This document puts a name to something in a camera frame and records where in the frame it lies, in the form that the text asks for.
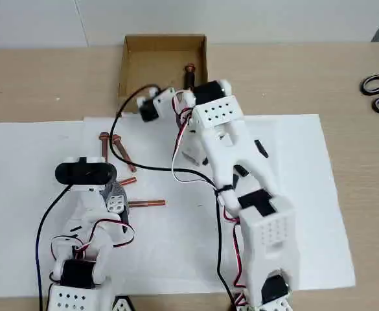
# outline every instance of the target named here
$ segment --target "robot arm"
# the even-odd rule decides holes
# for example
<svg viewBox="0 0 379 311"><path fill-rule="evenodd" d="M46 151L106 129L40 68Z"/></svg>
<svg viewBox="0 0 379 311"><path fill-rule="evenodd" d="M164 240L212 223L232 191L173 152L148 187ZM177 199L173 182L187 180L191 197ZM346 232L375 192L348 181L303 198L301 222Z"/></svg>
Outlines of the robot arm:
<svg viewBox="0 0 379 311"><path fill-rule="evenodd" d="M103 158L68 159L56 169L60 183L72 184L76 207L62 235L52 244L56 261L48 310L111 310L113 293L106 264L115 241L132 228L127 220L126 193L117 172Z"/></svg>
<svg viewBox="0 0 379 311"><path fill-rule="evenodd" d="M150 100L137 99L145 121L169 117L173 89ZM299 252L295 241L295 211L278 190L266 158L257 150L244 121L244 114L226 81L214 81L184 92L179 103L190 108L182 152L199 165L210 163L218 199L233 217L239 217L244 238L248 307L252 310L291 310L286 298L297 289ZM156 111L157 117L148 113ZM231 143L225 144L228 136ZM237 197L233 169L242 165L261 189Z"/></svg>

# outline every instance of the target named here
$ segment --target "wooden table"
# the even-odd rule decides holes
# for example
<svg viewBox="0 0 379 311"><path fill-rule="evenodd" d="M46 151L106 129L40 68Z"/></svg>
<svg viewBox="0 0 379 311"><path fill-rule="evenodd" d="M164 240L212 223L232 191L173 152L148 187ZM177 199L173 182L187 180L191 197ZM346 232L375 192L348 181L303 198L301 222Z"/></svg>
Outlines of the wooden table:
<svg viewBox="0 0 379 311"><path fill-rule="evenodd" d="M0 121L113 115L120 60L120 47L0 51ZM247 114L320 114L357 285L295 292L294 309L379 310L379 115L358 91L362 78L379 73L379 43L211 45L208 68L210 80L232 83ZM224 294L133 302L137 310L227 306ZM0 311L10 309L37 310L37 299L0 299Z"/></svg>

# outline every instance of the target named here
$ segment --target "screw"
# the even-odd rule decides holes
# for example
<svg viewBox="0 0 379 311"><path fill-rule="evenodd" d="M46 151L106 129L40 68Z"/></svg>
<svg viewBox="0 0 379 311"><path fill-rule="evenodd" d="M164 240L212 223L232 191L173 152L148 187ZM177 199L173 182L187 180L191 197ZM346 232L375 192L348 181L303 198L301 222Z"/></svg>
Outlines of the screw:
<svg viewBox="0 0 379 311"><path fill-rule="evenodd" d="M117 147L117 150L120 152L120 154L122 155L122 157L129 161L129 162L132 162L125 147L123 146L122 142L121 142L121 139L122 137L120 137L119 135L113 135L113 144ZM132 164L129 164L129 169L134 173L136 172L136 167Z"/></svg>
<svg viewBox="0 0 379 311"><path fill-rule="evenodd" d="M183 89L194 89L195 86L195 65L189 63L185 66L185 77L183 80Z"/></svg>
<svg viewBox="0 0 379 311"><path fill-rule="evenodd" d="M119 180L118 182L119 182L120 186L125 186L125 185L128 185L130 183L137 182L137 178L136 177L131 177L131 178L128 178L128 179Z"/></svg>
<svg viewBox="0 0 379 311"><path fill-rule="evenodd" d="M129 207L164 206L165 200L129 201Z"/></svg>
<svg viewBox="0 0 379 311"><path fill-rule="evenodd" d="M109 141L109 133L101 132L98 139L101 140L101 156L108 161L108 141Z"/></svg>

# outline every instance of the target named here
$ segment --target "white wall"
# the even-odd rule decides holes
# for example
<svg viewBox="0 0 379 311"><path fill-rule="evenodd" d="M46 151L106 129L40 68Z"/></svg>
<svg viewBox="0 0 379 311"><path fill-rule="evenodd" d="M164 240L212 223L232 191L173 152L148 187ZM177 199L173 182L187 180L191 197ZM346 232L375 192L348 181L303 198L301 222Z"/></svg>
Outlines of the white wall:
<svg viewBox="0 0 379 311"><path fill-rule="evenodd" d="M379 0L0 0L0 47L121 43L129 33L209 42L370 41Z"/></svg>

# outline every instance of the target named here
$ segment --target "brown cardboard box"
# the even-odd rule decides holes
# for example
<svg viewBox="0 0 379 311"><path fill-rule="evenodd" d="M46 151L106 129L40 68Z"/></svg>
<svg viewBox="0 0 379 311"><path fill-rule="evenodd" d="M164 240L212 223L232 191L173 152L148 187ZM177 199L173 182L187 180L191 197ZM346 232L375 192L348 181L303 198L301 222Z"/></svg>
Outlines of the brown cardboard box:
<svg viewBox="0 0 379 311"><path fill-rule="evenodd" d="M184 67L195 65L195 85L208 82L207 38L203 34L128 35L124 39L118 90L124 99L137 88L156 83L183 88ZM126 111L137 111L129 105Z"/></svg>

